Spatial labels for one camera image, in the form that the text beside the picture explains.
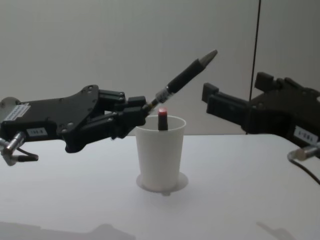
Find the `sticker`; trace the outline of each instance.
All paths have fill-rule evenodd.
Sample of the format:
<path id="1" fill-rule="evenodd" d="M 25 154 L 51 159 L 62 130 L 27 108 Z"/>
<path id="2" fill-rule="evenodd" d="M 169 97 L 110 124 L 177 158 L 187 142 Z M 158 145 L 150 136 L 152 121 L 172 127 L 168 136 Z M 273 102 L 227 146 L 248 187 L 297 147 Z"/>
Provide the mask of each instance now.
<path id="1" fill-rule="evenodd" d="M 44 127 L 29 128 L 26 131 L 30 137 L 48 136 L 48 133 Z"/>
<path id="2" fill-rule="evenodd" d="M 29 103 L 17 105 L 3 121 L 14 121 L 17 118 L 20 118 L 29 110 L 29 108 Z"/>
<path id="3" fill-rule="evenodd" d="M 302 141 L 305 141 L 308 144 L 315 145 L 318 142 L 318 136 L 313 133 L 304 130 L 302 127 L 295 126 L 293 135 Z"/>

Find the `paper cup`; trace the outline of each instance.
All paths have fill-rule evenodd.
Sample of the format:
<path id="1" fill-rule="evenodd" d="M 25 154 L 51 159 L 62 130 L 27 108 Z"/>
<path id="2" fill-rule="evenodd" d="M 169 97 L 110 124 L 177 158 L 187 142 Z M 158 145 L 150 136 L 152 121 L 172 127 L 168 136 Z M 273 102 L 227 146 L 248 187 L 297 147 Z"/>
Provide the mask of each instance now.
<path id="1" fill-rule="evenodd" d="M 135 130 L 140 184 L 152 192 L 168 192 L 178 184 L 186 121 L 167 116 L 168 131 L 158 130 L 158 116 L 148 116 Z"/>

